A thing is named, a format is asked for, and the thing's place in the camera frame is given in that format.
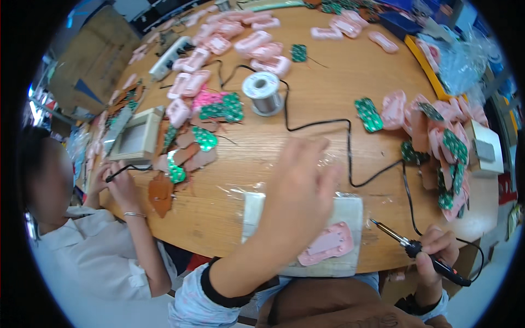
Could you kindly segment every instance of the cardboard box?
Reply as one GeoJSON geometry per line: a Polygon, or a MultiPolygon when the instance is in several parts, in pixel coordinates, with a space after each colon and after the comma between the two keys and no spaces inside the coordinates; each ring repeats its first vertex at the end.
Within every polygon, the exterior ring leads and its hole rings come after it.
{"type": "Polygon", "coordinates": [[[49,83],[62,112],[84,121],[100,114],[139,44],[112,6],[99,10],[60,56],[49,83]]]}

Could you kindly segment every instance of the hand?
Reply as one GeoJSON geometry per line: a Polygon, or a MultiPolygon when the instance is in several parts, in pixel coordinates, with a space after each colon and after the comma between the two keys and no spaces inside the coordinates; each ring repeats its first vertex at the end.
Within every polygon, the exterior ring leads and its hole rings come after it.
{"type": "Polygon", "coordinates": [[[459,256],[456,236],[452,231],[443,232],[439,227],[430,225],[419,239],[422,251],[416,256],[419,283],[414,295],[417,304],[425,307],[436,304],[442,297],[442,276],[434,270],[429,254],[441,258],[453,266],[459,256]]]}
{"type": "Polygon", "coordinates": [[[283,263],[304,251],[332,214],[342,167],[320,170],[319,160],[329,143],[325,138],[290,138],[270,177],[255,235],[266,247],[273,246],[283,263]]]}
{"type": "Polygon", "coordinates": [[[95,170],[95,178],[89,185],[89,194],[98,195],[102,190],[108,187],[106,178],[104,177],[106,171],[110,168],[111,163],[108,160],[104,160],[99,167],[95,170]]]}
{"type": "MultiPolygon", "coordinates": [[[[109,168],[109,170],[106,171],[104,179],[106,179],[107,176],[120,170],[124,166],[124,161],[120,161],[119,163],[111,163],[111,167],[109,168]]],[[[113,178],[113,181],[108,183],[108,188],[109,192],[111,193],[117,204],[119,204],[120,209],[124,213],[143,213],[143,210],[140,206],[135,181],[133,180],[133,177],[129,174],[128,170],[117,174],[113,178]]]]}
{"type": "Polygon", "coordinates": [[[423,285],[434,285],[441,281],[442,276],[434,270],[428,254],[434,254],[449,266],[453,266],[459,256],[456,236],[452,231],[443,232],[438,226],[430,225],[419,241],[423,246],[422,252],[416,256],[419,281],[423,285]]]}

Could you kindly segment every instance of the blue bin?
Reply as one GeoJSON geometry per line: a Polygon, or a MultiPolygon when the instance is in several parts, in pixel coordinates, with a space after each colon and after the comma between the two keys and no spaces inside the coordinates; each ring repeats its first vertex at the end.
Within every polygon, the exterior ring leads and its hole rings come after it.
{"type": "Polygon", "coordinates": [[[405,41],[405,36],[407,34],[416,35],[423,29],[423,27],[398,12],[379,14],[379,23],[401,41],[405,41]]]}

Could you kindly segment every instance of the power strip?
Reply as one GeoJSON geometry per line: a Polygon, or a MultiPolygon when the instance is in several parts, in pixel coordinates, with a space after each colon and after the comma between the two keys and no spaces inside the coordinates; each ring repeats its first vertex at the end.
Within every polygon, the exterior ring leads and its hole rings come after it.
{"type": "Polygon", "coordinates": [[[178,40],[175,41],[175,43],[168,50],[166,50],[162,57],[159,58],[155,65],[153,65],[153,67],[150,69],[149,74],[151,79],[154,81],[162,80],[171,70],[171,67],[168,68],[166,66],[167,62],[175,62],[179,58],[177,50],[182,49],[186,44],[189,44],[190,41],[191,39],[189,36],[181,36],[178,38],[178,40]]]}

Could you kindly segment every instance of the bracelet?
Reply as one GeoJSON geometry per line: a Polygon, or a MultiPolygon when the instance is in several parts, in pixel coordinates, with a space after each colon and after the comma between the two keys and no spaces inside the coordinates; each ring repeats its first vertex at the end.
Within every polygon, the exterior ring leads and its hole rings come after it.
{"type": "Polygon", "coordinates": [[[145,214],[134,213],[134,212],[126,212],[126,213],[124,213],[124,216],[126,216],[126,215],[131,215],[131,216],[140,216],[140,217],[146,218],[146,215],[145,215],[145,214]]]}

